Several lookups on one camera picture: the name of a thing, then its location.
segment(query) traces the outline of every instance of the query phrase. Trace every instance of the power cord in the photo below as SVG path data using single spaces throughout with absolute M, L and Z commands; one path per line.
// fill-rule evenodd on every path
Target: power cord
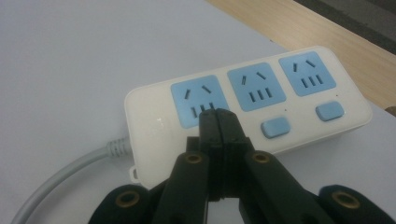
M 105 147 L 96 149 L 87 155 L 73 161 L 65 166 L 62 170 L 58 171 L 44 184 L 42 184 L 23 204 L 18 211 L 17 215 L 12 219 L 11 224 L 24 224 L 30 215 L 32 215 L 35 208 L 43 201 L 43 199 L 59 184 L 66 180 L 70 175 L 81 170 L 85 166 L 99 161 L 104 158 L 119 158 L 130 154 L 132 148 L 129 138 L 121 138 L 108 142 Z

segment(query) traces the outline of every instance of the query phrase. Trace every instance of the power strip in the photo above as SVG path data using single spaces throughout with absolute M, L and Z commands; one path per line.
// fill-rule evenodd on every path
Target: power strip
M 138 88 L 127 95 L 125 109 L 133 170 L 143 186 L 153 188 L 170 175 L 208 108 L 233 111 L 253 146 L 274 154 L 354 130 L 372 117 L 344 67 L 323 47 Z

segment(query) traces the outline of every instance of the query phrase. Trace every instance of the power switch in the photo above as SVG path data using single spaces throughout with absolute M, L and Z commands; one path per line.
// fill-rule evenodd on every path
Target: power switch
M 344 108 L 336 101 L 317 106 L 318 117 L 323 121 L 338 119 L 345 114 Z
M 286 118 L 270 119 L 262 123 L 262 133 L 267 138 L 275 138 L 290 132 L 290 125 Z

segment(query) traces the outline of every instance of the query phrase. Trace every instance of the wooden surface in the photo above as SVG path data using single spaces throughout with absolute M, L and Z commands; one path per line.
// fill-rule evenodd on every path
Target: wooden surface
M 291 0 L 207 0 L 288 50 L 331 49 L 363 95 L 396 105 L 396 56 Z

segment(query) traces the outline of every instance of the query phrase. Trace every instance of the blue outlet panel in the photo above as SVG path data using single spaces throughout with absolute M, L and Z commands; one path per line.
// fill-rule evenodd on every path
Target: blue outlet panel
M 183 128 L 198 126 L 198 117 L 207 109 L 229 109 L 218 79 L 211 75 L 171 86 L 178 119 Z
M 279 63 L 299 96 L 326 91 L 336 86 L 323 61 L 314 51 L 281 58 Z
M 241 108 L 246 112 L 286 101 L 285 92 L 268 63 L 231 70 L 228 78 Z

